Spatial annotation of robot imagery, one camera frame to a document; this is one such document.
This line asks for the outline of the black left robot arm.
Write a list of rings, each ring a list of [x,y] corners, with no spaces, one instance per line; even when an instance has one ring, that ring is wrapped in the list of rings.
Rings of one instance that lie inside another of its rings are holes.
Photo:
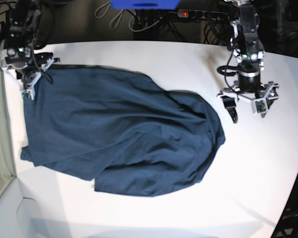
[[[258,36],[259,17],[249,0],[233,0],[238,9],[230,20],[233,37],[230,40],[230,57],[235,57],[237,65],[229,63],[217,68],[224,77],[237,76],[233,85],[227,85],[218,94],[233,123],[238,122],[236,102],[244,100],[252,107],[255,115],[265,117],[271,105],[279,98],[279,85],[273,81],[263,84],[261,72],[264,69],[265,50]]]

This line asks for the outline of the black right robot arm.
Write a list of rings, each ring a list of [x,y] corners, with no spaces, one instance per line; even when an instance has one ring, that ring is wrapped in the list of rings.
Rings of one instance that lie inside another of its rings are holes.
[[[35,99],[35,85],[43,77],[53,84],[47,70],[59,63],[53,53],[36,54],[37,33],[42,14],[39,0],[19,0],[9,17],[7,37],[0,47],[0,70],[19,89],[22,98]]]

